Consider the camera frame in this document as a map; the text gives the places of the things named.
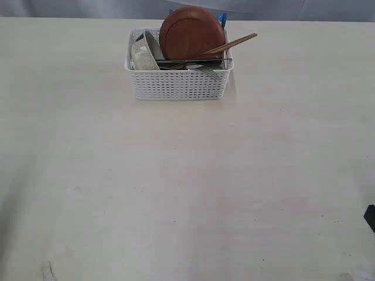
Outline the silver metal fork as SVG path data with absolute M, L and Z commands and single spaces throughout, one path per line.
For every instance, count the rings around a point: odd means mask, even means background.
M 221 79 L 220 76 L 209 66 L 200 65 L 200 64 L 191 64 L 191 65 L 186 65 L 185 69 L 200 71 L 215 81 L 219 81 Z

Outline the white perforated plastic basket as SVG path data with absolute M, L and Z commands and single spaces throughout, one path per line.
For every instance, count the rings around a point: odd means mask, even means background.
M 219 100 L 230 72 L 234 68 L 231 50 L 224 53 L 222 69 L 215 69 L 217 78 L 199 70 L 133 70 L 131 45 L 142 34 L 133 29 L 129 34 L 128 53 L 124 68 L 131 75 L 135 96 L 139 100 Z

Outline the silver table knife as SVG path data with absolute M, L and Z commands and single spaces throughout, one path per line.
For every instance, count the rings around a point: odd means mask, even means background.
M 156 60 L 157 64 L 222 63 L 225 59 Z

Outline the white speckled ceramic bowl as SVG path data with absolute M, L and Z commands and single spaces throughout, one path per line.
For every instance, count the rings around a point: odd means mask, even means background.
M 159 71 L 157 60 L 163 60 L 161 48 L 153 34 L 144 29 L 131 44 L 131 65 L 137 71 Z

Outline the blue cloth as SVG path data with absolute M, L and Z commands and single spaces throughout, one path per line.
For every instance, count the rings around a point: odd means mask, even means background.
M 176 14 L 176 11 L 170 9 L 169 10 L 169 15 L 174 15 Z M 226 13 L 218 13 L 215 15 L 215 18 L 219 21 L 221 27 L 224 29 L 226 27 L 226 20 L 227 20 L 227 14 Z

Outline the brown wooden plate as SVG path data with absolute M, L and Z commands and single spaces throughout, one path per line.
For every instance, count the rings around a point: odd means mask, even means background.
M 197 6 L 175 10 L 166 17 L 159 31 L 159 45 L 168 60 L 221 59 L 223 51 L 205 52 L 225 43 L 220 22 L 211 12 Z

